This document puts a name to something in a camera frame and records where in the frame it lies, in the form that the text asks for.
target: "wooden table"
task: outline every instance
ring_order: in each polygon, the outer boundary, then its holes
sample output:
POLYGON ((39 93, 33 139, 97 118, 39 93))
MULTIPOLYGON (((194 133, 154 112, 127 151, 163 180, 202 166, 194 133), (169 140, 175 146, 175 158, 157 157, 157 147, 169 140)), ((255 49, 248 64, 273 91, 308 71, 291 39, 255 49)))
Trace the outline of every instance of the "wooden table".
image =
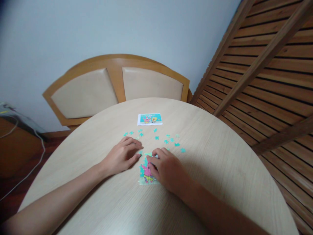
MULTIPOLYGON (((125 132, 137 137, 139 129, 144 153, 170 148, 192 178, 269 233, 298 233, 278 187, 245 141, 210 113, 163 98, 123 102, 82 124, 43 166, 20 210, 100 162, 125 132), (161 113, 163 125, 138 127, 138 114, 145 113, 161 113), (180 146, 165 144, 167 134, 179 134, 180 146)), ((192 211, 162 185, 139 185, 143 159, 99 185, 59 234, 207 233, 192 211)))

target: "finger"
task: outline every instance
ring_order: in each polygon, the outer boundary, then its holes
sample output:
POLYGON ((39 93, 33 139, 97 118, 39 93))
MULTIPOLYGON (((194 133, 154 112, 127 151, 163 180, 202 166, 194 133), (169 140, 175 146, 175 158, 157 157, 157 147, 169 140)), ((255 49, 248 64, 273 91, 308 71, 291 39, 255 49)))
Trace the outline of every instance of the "finger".
POLYGON ((158 181, 160 181, 160 174, 156 167, 151 163, 148 163, 148 167, 150 168, 151 175, 153 175, 158 181))
POLYGON ((126 146, 126 145, 130 145, 131 143, 134 143, 134 144, 136 144, 136 145, 138 145, 138 146, 142 146, 142 143, 140 142, 140 141, 138 141, 138 140, 136 140, 136 139, 133 139, 133 138, 129 138, 129 139, 127 139, 126 141, 124 141, 123 143, 122 143, 122 145, 123 146, 126 146))
POLYGON ((130 144, 125 146, 125 149, 127 150, 127 152, 132 151, 134 149, 143 149, 142 145, 137 145, 137 144, 130 144))
POLYGON ((156 155, 161 159, 165 155, 165 153, 161 149, 157 148, 152 151, 152 156, 155 157, 156 155))
POLYGON ((153 165, 155 165, 156 167, 159 167, 159 163, 160 163, 160 160, 155 158, 155 157, 150 157, 150 156, 147 156, 147 161, 148 162, 151 162, 153 165))
POLYGON ((132 156, 130 159, 127 160, 128 168, 130 168, 132 165, 135 164, 136 161, 141 157, 140 153, 136 153, 134 156, 132 156))
POLYGON ((118 142, 118 143, 120 144, 120 143, 122 143, 122 142, 124 142, 124 141, 128 140, 129 138, 131 138, 131 137, 129 137, 129 136, 125 136, 125 137, 123 137, 123 138, 121 139, 121 141, 120 141, 120 142, 118 142))
POLYGON ((169 151, 166 148, 161 148, 161 150, 165 153, 165 154, 169 154, 169 151))

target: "cartoon character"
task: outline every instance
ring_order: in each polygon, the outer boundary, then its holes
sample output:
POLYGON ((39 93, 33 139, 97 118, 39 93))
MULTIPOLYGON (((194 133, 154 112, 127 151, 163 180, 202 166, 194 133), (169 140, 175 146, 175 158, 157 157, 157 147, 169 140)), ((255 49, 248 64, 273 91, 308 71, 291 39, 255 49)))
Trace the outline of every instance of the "cartoon character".
POLYGON ((146 118, 143 119, 143 121, 144 121, 146 124, 149 123, 150 120, 151 120, 151 115, 146 116, 146 118))
POLYGON ((152 183, 153 180, 155 180, 155 178, 152 176, 150 168, 144 165, 141 165, 141 167, 144 169, 144 174, 143 174, 144 181, 146 181, 146 183, 148 183, 148 181, 152 183))
POLYGON ((157 120, 157 117, 153 117, 151 122, 152 122, 152 123, 155 123, 156 120, 157 120))

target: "forearm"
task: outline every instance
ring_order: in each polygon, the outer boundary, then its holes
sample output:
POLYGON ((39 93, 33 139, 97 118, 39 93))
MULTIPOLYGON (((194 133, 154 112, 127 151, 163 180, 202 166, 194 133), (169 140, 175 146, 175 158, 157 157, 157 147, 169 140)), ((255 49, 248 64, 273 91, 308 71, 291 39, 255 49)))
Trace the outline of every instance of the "forearm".
POLYGON ((213 234, 267 234, 262 228, 193 182, 180 198, 213 234))
POLYGON ((4 223, 8 234, 51 234, 107 175, 98 165, 33 202, 4 223))

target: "beige cushion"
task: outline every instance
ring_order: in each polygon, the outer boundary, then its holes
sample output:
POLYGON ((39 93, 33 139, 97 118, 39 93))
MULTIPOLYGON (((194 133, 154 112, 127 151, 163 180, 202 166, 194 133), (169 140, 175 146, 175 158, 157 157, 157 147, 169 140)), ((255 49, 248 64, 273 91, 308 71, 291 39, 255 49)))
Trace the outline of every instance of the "beige cushion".
POLYGON ((181 100, 183 84, 162 73, 147 69, 123 67, 126 100, 161 97, 181 100))
POLYGON ((74 78, 51 98, 66 118, 91 117, 118 103, 106 69, 74 78))

